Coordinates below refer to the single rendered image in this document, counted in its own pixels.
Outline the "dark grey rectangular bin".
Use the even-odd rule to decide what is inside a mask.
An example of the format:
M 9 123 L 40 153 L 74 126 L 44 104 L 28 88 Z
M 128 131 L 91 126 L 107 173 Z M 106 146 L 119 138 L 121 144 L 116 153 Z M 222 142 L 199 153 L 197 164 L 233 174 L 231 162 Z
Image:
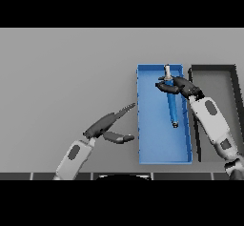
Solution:
M 226 118 L 238 150 L 244 153 L 244 107 L 236 66 L 192 65 L 188 73 L 189 80 L 216 102 Z M 194 115 L 193 126 L 198 161 L 222 162 Z

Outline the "blue rectangular bin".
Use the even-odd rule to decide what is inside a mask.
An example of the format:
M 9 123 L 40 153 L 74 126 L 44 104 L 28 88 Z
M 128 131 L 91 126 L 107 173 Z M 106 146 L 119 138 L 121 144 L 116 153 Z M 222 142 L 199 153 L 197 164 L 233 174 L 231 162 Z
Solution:
M 175 94 L 178 127 L 174 128 L 167 94 L 156 88 L 165 74 L 163 64 L 138 64 L 137 127 L 139 163 L 143 165 L 191 164 L 193 162 L 187 100 Z

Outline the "blue pipe with pale end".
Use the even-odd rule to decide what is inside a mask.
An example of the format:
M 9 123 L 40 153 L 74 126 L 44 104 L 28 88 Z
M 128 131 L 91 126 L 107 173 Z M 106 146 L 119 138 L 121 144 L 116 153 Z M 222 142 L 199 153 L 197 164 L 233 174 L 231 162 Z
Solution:
M 167 64 L 164 66 L 165 75 L 159 77 L 159 80 L 163 80 L 164 83 L 170 87 L 173 86 L 173 77 L 170 71 L 170 65 Z M 177 109 L 176 109 L 176 102 L 175 102 L 175 95 L 173 93 L 167 93 L 169 110 L 170 110 L 170 117 L 171 122 L 174 128 L 178 127 L 178 118 L 177 118 Z

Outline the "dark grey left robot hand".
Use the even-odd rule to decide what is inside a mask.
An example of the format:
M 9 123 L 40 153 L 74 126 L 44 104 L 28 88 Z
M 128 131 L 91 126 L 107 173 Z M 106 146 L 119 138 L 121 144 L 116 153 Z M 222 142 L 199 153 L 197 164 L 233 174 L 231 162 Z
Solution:
M 108 140 L 115 144 L 124 144 L 126 142 L 134 140 L 134 136 L 131 134 L 123 135 L 114 132 L 110 132 L 111 126 L 121 118 L 125 113 L 135 106 L 134 103 L 124 107 L 117 113 L 108 113 L 93 123 L 83 135 L 91 140 L 92 138 L 99 138 L 103 136 L 105 140 Z

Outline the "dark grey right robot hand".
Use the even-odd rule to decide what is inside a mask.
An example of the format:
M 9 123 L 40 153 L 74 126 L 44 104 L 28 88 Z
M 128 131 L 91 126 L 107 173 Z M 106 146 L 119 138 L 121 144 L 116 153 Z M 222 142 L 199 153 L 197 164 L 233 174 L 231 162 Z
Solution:
M 181 93 L 185 98 L 190 99 L 194 96 L 197 100 L 205 97 L 204 93 L 199 87 L 196 87 L 191 81 L 184 77 L 174 77 L 173 84 L 167 85 L 166 80 L 162 79 L 160 82 L 155 84 L 161 92 L 179 94 Z

